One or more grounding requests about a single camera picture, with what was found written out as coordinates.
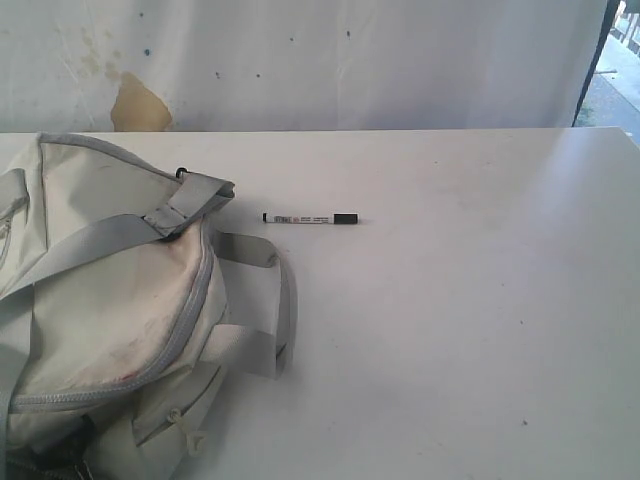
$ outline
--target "table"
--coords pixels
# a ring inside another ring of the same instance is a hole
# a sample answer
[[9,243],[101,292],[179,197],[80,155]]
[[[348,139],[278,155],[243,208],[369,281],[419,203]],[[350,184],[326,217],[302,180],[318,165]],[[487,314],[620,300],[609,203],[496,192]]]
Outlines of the table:
[[[95,136],[235,181],[221,226],[271,239],[296,276],[293,363],[232,375],[178,478],[640,475],[640,152],[622,131]],[[1,167],[28,138],[0,135]]]

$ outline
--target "whiteboard marker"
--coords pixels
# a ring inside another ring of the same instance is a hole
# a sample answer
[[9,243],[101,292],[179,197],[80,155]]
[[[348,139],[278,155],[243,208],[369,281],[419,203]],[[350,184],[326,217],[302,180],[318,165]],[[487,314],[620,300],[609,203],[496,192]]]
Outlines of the whiteboard marker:
[[264,223],[296,223],[304,225],[321,225],[323,223],[335,225],[355,225],[358,223],[357,213],[334,213],[325,217],[286,217],[283,215],[262,214]]

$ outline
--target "white wall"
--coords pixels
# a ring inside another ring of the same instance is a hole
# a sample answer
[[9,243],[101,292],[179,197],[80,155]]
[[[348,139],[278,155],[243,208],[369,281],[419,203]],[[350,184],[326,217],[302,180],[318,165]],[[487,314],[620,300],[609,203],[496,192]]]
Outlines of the white wall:
[[568,126],[605,4],[0,0],[0,131]]

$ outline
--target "black marker cap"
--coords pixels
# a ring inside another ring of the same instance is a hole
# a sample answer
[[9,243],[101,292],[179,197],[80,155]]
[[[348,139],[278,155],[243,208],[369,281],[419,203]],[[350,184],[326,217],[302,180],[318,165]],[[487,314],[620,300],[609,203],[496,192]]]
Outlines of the black marker cap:
[[333,223],[336,225],[355,225],[358,223],[358,214],[336,213],[333,215]]

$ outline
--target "bag handle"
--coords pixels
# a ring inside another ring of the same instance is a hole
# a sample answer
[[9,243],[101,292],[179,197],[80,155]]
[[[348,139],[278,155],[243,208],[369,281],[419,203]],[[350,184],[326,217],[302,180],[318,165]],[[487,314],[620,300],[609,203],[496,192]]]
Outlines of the bag handle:
[[275,378],[284,369],[292,350],[292,303],[288,267],[274,245],[260,237],[216,231],[214,251],[219,258],[260,268],[278,266],[280,297],[275,333],[234,324],[213,327],[211,339],[200,355],[203,362],[227,365],[245,372]]

